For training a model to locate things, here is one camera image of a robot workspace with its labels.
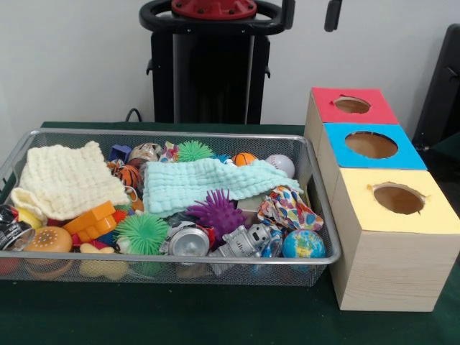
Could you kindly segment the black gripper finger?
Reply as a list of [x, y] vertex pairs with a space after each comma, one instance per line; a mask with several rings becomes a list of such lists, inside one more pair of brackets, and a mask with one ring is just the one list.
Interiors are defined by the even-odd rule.
[[293, 20], [295, 15], [295, 0], [282, 1], [282, 23], [285, 29], [293, 27]]
[[342, 0], [329, 0], [326, 9], [326, 17], [324, 22], [324, 30], [333, 32], [337, 30], [339, 18], [341, 14]]

